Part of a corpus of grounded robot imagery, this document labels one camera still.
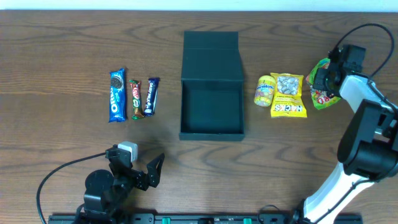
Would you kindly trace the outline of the green Haribo gummy bag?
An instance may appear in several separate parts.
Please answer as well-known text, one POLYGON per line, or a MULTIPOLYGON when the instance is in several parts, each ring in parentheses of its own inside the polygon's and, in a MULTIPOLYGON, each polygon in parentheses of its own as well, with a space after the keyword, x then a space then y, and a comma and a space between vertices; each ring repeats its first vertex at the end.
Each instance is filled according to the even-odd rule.
POLYGON ((330 63, 330 59, 328 59, 328 58, 321 59, 305 78, 307 84, 310 87, 310 93, 311 93, 313 105, 318 110, 322 110, 327 107, 330 107, 331 105, 334 105, 341 100, 340 97, 337 97, 332 93, 329 93, 329 92, 323 91, 323 90, 317 90, 317 89, 314 89, 314 87, 313 87, 313 81, 314 81, 315 75, 317 73, 317 70, 319 68, 328 68, 329 63, 330 63))

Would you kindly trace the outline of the yellow Hacks candy bag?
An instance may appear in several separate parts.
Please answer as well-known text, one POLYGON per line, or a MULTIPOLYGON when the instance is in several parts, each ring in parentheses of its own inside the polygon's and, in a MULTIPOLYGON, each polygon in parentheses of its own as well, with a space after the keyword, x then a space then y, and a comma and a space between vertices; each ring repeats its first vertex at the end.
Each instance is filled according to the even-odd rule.
POLYGON ((276 80, 271 117, 307 118, 302 101, 303 75, 271 73, 271 76, 276 80))

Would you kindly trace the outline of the blue Oreo cookie pack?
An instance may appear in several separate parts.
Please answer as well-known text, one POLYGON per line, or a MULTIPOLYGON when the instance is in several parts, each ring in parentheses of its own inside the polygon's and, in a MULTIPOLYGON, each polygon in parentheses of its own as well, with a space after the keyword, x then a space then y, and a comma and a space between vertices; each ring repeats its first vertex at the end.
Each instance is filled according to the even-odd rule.
POLYGON ((109 122, 124 122, 126 112, 125 69, 110 72, 109 122))

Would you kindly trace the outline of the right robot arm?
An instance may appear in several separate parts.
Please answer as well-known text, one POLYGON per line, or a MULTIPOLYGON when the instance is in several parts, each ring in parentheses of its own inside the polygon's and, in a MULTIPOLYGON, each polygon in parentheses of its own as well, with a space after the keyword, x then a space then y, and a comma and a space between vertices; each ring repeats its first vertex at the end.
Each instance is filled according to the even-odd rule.
POLYGON ((361 191, 397 174, 397 106, 361 73, 361 59, 331 59, 314 85, 354 112, 338 146, 338 163, 322 186, 293 211, 290 223, 334 223, 361 191))

